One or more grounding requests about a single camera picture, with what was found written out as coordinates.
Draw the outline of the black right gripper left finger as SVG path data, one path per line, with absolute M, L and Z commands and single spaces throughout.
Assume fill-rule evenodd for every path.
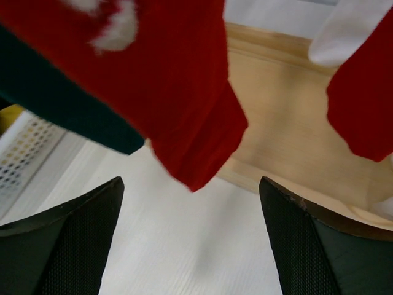
M 1 294 L 98 294 L 122 206 L 116 177 L 1 226 Z

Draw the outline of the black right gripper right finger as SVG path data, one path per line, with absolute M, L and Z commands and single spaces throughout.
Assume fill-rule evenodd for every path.
M 392 294 L 392 232 L 263 177 L 259 196 L 283 294 Z

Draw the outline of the red santa sock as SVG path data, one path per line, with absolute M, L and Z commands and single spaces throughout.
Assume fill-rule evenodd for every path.
M 237 150 L 223 1 L 2 1 L 1 28 L 149 141 L 195 192 Z
M 343 63 L 327 87 L 327 119 L 357 156 L 392 154 L 392 11 Z

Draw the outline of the dark green christmas sock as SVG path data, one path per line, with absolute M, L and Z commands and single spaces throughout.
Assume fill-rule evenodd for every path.
M 144 138 L 123 118 L 84 92 L 42 55 L 1 28 L 1 96 L 33 114 L 119 153 Z

